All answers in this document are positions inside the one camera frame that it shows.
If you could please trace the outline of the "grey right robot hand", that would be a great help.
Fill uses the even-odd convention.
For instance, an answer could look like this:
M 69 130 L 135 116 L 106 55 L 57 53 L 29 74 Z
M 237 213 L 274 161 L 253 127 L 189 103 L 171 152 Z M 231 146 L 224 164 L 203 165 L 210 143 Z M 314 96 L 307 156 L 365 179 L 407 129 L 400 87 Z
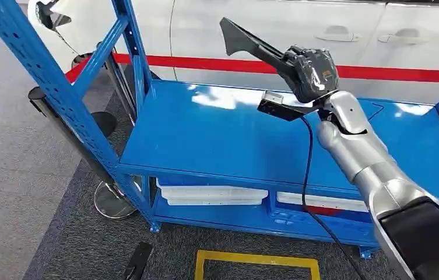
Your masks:
M 325 49 L 291 46 L 282 61 L 292 66 L 279 73 L 300 103 L 313 100 L 338 88 L 339 75 L 330 52 Z

